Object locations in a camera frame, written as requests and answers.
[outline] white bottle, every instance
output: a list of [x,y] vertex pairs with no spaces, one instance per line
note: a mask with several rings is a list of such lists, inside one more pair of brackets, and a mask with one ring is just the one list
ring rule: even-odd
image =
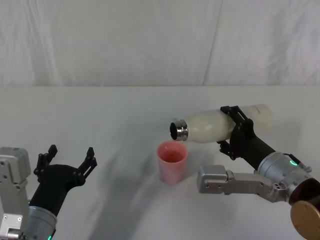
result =
[[[268,133],[273,127],[274,116],[267,105],[240,106],[240,109],[253,121],[253,129],[258,136]],[[202,111],[186,120],[172,122],[170,135],[178,141],[213,143],[229,139],[234,127],[235,122],[217,109]]]

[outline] gold disc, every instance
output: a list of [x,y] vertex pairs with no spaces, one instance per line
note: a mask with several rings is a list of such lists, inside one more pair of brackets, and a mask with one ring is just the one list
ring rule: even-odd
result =
[[292,205],[291,221],[297,232],[307,240],[320,240],[320,212],[307,201]]

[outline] metal bottle cap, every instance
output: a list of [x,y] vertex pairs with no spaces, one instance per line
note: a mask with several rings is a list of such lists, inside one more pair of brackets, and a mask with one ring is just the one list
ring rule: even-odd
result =
[[173,140],[186,141],[188,139],[188,126],[185,120],[177,120],[170,124],[170,135]]

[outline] fabric wall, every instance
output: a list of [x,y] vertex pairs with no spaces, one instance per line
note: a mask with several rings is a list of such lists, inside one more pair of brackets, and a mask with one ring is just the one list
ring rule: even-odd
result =
[[0,0],[0,85],[320,84],[320,0]]

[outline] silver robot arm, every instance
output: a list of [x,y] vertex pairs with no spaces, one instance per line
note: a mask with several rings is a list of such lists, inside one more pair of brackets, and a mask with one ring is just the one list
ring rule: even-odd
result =
[[0,196],[3,216],[0,240],[51,240],[56,232],[57,216],[72,188],[82,186],[97,166],[92,147],[78,167],[50,165],[58,152],[51,145],[39,154],[34,174],[39,186],[29,201],[27,177],[31,174],[28,152],[23,148],[0,148]]
[[27,177],[31,174],[28,152],[23,148],[0,148],[0,196],[3,216],[0,239],[24,238],[28,224]]
[[203,166],[197,177],[199,192],[255,194],[271,203],[288,202],[297,232],[308,240],[320,239],[320,182],[309,174],[311,167],[258,138],[253,121],[238,106],[220,110],[235,123],[229,142],[217,142],[220,152],[231,160],[244,159],[254,173],[233,173],[222,165]]

